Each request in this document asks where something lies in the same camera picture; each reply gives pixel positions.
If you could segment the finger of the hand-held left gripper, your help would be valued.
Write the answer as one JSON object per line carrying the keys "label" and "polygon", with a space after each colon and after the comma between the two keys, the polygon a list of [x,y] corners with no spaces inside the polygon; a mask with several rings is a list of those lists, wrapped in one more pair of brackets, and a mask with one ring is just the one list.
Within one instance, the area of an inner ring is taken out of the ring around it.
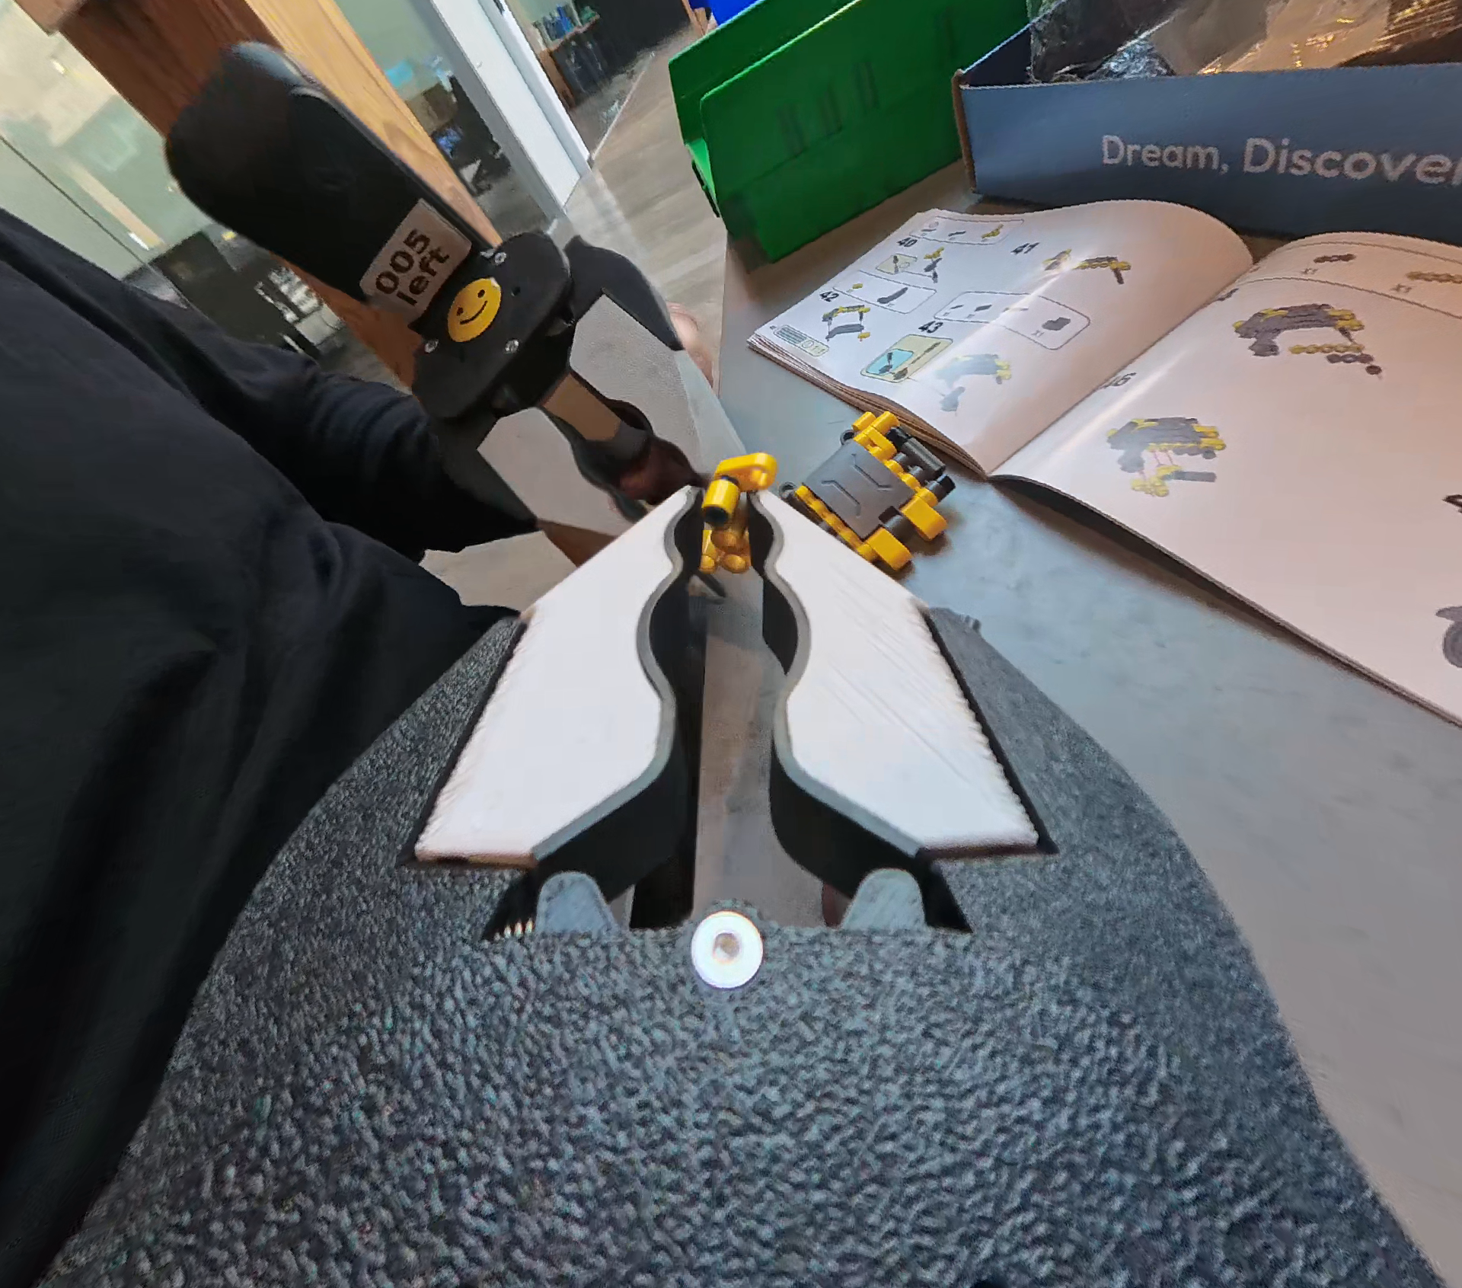
{"label": "finger of the hand-held left gripper", "polygon": [[571,237],[562,251],[568,309],[577,315],[568,369],[630,430],[589,436],[608,482],[647,433],[678,446],[707,476],[723,458],[743,455],[746,444],[711,380],[638,266],[583,237]]}
{"label": "finger of the hand-held left gripper", "polygon": [[617,493],[594,459],[591,435],[629,432],[591,389],[553,389],[542,403],[505,417],[480,409],[440,418],[448,473],[469,493],[525,510],[574,563],[653,506]]}

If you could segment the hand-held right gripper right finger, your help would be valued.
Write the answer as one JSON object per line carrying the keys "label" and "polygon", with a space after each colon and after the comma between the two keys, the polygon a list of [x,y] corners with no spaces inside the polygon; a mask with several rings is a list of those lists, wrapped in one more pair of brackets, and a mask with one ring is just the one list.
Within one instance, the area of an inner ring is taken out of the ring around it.
{"label": "hand-held right gripper right finger", "polygon": [[802,867],[1029,854],[1040,829],[927,608],[775,494],[751,499],[781,666],[770,814]]}

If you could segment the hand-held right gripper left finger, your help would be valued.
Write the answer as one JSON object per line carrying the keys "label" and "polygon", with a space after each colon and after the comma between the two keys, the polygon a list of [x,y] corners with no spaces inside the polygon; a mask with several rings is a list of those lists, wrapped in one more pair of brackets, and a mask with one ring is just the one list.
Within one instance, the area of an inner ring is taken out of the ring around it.
{"label": "hand-held right gripper left finger", "polygon": [[525,610],[416,860],[646,876],[671,855],[688,782],[667,660],[699,516],[687,487]]}

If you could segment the yellow brick beam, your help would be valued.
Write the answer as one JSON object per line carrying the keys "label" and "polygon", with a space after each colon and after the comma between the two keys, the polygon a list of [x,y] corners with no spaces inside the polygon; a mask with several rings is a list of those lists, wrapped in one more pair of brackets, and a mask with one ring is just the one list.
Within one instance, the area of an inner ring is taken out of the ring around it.
{"label": "yellow brick beam", "polygon": [[703,525],[710,529],[728,529],[737,517],[743,497],[770,488],[777,473],[778,461],[770,453],[723,458],[703,487]]}

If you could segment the person's left forearm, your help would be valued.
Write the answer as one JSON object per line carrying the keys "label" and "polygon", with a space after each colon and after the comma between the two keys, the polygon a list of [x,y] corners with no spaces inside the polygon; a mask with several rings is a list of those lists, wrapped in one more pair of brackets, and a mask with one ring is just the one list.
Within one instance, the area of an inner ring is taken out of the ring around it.
{"label": "person's left forearm", "polygon": [[3,293],[43,295],[242,438],[329,522],[419,560],[537,528],[495,479],[472,493],[448,471],[419,400],[329,371],[308,356],[228,334],[193,309],[143,292],[20,217],[1,214]]}

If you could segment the grey desk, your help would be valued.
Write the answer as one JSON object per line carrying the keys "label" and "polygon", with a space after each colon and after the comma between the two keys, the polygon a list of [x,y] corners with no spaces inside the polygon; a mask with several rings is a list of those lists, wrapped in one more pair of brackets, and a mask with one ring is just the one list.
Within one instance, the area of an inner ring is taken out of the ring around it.
{"label": "grey desk", "polygon": [[[728,243],[685,185],[694,296],[745,443],[801,473],[845,406],[754,354],[751,331],[909,216],[975,205],[950,165],[781,261]],[[1460,1265],[1459,727],[1380,688],[1039,488],[959,476],[915,558],[926,602],[984,636],[1160,805],[1246,933],[1331,1120],[1438,1272]],[[780,666],[761,589],[713,602],[694,904],[819,924],[777,843],[760,729]]]}

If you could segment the person's left hand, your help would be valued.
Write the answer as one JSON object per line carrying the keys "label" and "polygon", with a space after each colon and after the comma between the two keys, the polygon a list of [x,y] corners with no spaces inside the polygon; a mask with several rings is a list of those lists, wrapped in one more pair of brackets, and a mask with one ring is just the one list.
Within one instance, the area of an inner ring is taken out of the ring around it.
{"label": "person's left hand", "polygon": [[685,487],[703,490],[707,484],[708,476],[694,468],[678,446],[653,433],[644,436],[612,479],[617,493],[647,505]]}

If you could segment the yellow grey brick assembly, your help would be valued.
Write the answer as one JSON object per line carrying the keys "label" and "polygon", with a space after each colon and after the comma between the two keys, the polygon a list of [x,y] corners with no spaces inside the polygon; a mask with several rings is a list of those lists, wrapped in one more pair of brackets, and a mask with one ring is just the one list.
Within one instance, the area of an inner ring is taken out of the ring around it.
{"label": "yellow grey brick assembly", "polygon": [[869,564],[901,572],[918,543],[947,529],[941,503],[953,490],[944,461],[897,412],[866,411],[827,459],[778,494]]}

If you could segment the green plastic bin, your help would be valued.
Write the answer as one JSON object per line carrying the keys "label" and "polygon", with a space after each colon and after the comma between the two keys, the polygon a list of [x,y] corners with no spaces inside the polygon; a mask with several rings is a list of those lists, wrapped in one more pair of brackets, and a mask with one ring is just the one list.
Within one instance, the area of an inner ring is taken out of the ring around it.
{"label": "green plastic bin", "polygon": [[668,63],[682,143],[731,240],[777,260],[961,153],[953,79],[1028,0],[757,0]]}

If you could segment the person's body in black clothing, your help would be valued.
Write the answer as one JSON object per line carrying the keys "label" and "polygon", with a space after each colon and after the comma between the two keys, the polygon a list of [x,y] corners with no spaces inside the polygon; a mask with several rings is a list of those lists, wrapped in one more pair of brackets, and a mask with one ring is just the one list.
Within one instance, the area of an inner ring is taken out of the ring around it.
{"label": "person's body in black clothing", "polygon": [[3,464],[3,1284],[30,1284],[148,1112],[259,876],[492,618],[256,473],[166,491]]}

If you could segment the open instruction booklet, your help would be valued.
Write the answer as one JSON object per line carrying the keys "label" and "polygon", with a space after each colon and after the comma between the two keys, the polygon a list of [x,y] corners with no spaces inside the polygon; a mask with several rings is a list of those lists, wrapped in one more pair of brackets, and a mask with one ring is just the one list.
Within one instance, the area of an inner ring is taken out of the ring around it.
{"label": "open instruction booklet", "polygon": [[932,210],[746,344],[1459,720],[1457,246],[1256,258],[1171,202]]}

